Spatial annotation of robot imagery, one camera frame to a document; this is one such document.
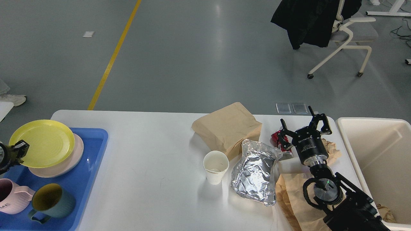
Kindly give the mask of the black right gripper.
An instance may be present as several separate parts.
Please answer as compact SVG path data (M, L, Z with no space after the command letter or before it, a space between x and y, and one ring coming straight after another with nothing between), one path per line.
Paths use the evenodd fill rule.
M279 131L278 141L281 148L290 151L294 146L299 156L300 162L306 166L312 166L315 160L326 161L329 154L321 140L321 135L331 135L333 132L326 114L314 112L311 106L308 106L312 119L308 127L299 130L288 130L285 120L280 119L282 129ZM317 130L318 124L322 122L323 126ZM285 139L286 136L293 138L293 143Z

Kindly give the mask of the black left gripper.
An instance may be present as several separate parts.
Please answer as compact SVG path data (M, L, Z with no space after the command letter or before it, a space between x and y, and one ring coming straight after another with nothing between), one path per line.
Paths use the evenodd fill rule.
M11 146L0 144L0 174L3 175L11 167L24 163L23 158L26 156L30 145L24 140L19 140Z

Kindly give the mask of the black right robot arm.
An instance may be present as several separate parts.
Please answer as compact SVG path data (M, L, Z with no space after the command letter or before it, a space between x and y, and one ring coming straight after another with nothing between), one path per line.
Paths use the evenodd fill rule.
M374 200L340 173L333 173L322 143L324 134L332 134L325 114L316 114L308 107L312 119L308 126L288 130L281 119L278 141L282 148L294 147L302 165L309 167L311 178L302 186L305 201L325 213L323 222L332 231L387 231L382 217L372 206Z

